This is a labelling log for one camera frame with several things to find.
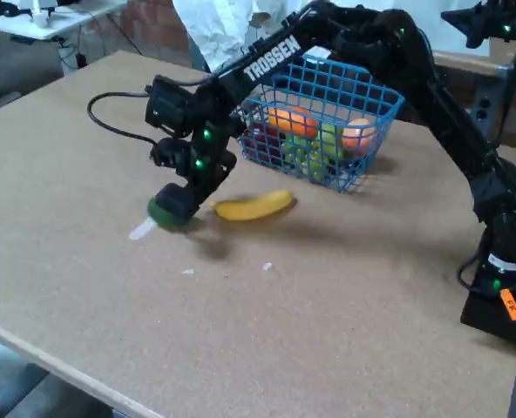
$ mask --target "white object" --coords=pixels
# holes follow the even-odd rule
[[[301,9],[309,0],[173,0],[173,4],[189,35],[200,48],[212,71],[228,60],[239,57],[241,49],[257,37],[266,37],[281,27],[289,13]],[[363,4],[376,10],[407,10],[431,41],[435,51],[457,52],[488,57],[488,41],[477,50],[465,47],[465,36],[440,18],[444,10],[472,7],[478,0],[334,0],[345,7]],[[250,28],[257,13],[268,13],[259,30]],[[327,51],[315,48],[309,53],[326,57]]]
[[[149,216],[146,218],[144,222],[142,222],[136,229],[134,229],[128,238],[132,241],[137,241],[138,239],[144,238],[148,233],[153,231],[157,227],[157,222],[155,222]]]
[[[45,10],[32,11],[31,19],[38,28],[46,28],[49,25],[49,12]]]
[[[508,261],[504,261],[503,259],[499,259],[496,255],[492,253],[489,254],[488,260],[495,267],[501,268],[502,270],[506,270],[507,272],[516,272],[515,263],[510,263]]]

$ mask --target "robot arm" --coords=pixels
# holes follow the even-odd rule
[[[475,281],[464,285],[471,294],[492,300],[503,289],[516,293],[516,167],[498,156],[446,90],[426,36],[402,10],[340,8],[316,0],[289,16],[271,37],[254,43],[247,55],[207,78],[195,93],[157,76],[146,122],[172,137],[154,147],[152,158],[187,179],[184,187],[167,185],[156,196],[157,205],[178,222],[195,214],[235,166],[227,142],[246,126],[234,110],[258,84],[315,45],[367,68],[418,111],[465,175],[473,210],[486,223],[471,260],[479,262]],[[182,139],[191,133],[190,142]]]

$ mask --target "yellow banana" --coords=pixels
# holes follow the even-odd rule
[[[215,212],[227,220],[251,220],[271,215],[291,205],[295,197],[289,190],[277,190],[244,200],[211,202]]]

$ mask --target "white cloth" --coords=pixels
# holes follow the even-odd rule
[[[245,46],[256,36],[267,36],[277,30],[283,18],[301,9],[309,0],[173,0],[180,20],[187,27],[200,52],[212,71],[221,64],[239,57]],[[484,42],[477,50],[465,47],[465,37],[440,18],[444,10],[472,7],[478,0],[334,0],[334,3],[353,7],[362,4],[367,8],[407,10],[438,51],[469,53],[488,57],[490,47]],[[249,28],[257,13],[268,13],[270,18],[261,30]],[[315,49],[315,55],[324,55]]]

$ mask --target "black cable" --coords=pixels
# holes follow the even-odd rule
[[[87,104],[87,114],[91,118],[93,122],[95,122],[97,125],[101,126],[104,129],[107,129],[108,131],[111,131],[113,133],[117,133],[118,135],[122,135],[123,137],[138,139],[140,141],[147,142],[149,144],[152,144],[153,146],[157,145],[157,142],[155,142],[153,139],[145,137],[143,135],[138,135],[136,133],[130,133],[127,131],[122,131],[118,128],[115,128],[113,126],[110,126],[106,124],[105,122],[102,122],[99,120],[92,111],[93,105],[95,105],[96,102],[101,100],[102,98],[148,98],[149,94],[147,93],[127,93],[123,91],[110,91],[107,93],[101,93],[97,96],[93,97],[89,103]]]
[[[467,283],[461,276],[463,275],[464,271],[470,266],[472,266],[473,263],[475,263],[475,261],[477,261],[478,259],[479,250],[469,260],[467,260],[464,264],[461,265],[461,267],[458,269],[458,273],[456,274],[456,279],[458,280],[459,284],[466,288],[469,292],[474,293],[481,293],[481,291],[478,287],[472,286],[469,283]]]
[[[65,60],[70,58],[72,55],[74,55],[76,52],[79,52],[79,49],[78,49],[78,46],[75,45],[75,44],[68,44],[68,45],[65,45],[65,41],[64,40],[61,40],[58,42],[58,44],[60,45],[61,48],[73,48],[72,52],[69,53],[66,57],[60,57],[60,51],[58,52],[58,57],[60,58],[60,62],[63,63],[64,65],[66,65],[68,68],[70,68],[71,70],[75,71],[75,70],[79,70],[78,67],[72,67],[70,66]]]
[[[59,15],[81,15],[82,13],[87,13],[92,17],[92,20],[95,22],[95,24],[98,27],[98,34],[99,39],[101,40],[101,48],[103,49],[103,56],[107,55],[107,47],[105,45],[105,40],[103,39],[103,31],[101,30],[101,25],[99,24],[99,20],[91,13],[89,10],[86,9],[78,9],[78,10],[71,10],[71,11],[59,11],[55,10],[53,13],[58,13]]]
[[[107,15],[107,19],[109,19],[111,21],[111,23],[113,24],[113,26],[115,28],[117,28],[117,30],[119,31],[119,33],[123,36],[124,39],[126,39],[126,41],[128,41],[128,43],[130,45],[132,45],[132,47],[143,57],[144,54],[142,54],[142,51],[139,50],[139,48],[136,46],[136,44],[131,40],[131,38],[129,38],[125,32],[120,28],[119,24],[117,24],[113,19],[112,17],[108,16]]]

